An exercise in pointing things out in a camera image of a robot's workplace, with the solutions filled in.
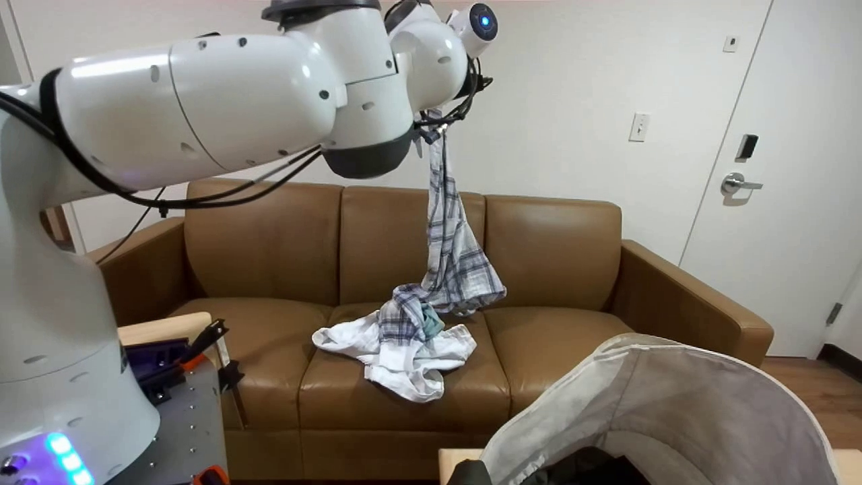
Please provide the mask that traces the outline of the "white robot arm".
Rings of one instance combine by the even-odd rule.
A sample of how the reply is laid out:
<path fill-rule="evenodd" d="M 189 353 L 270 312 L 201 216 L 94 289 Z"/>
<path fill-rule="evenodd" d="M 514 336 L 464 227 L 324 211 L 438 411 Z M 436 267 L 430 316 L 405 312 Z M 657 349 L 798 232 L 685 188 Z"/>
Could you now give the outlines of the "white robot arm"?
<path fill-rule="evenodd" d="M 273 0 L 275 34 L 201 34 L 73 60 L 7 85 L 0 111 L 2 485 L 104 485 L 158 436 L 118 344 L 100 269 L 60 251 L 40 213 L 94 193 L 324 159 L 378 178 L 457 120 L 499 34 L 484 3 Z"/>

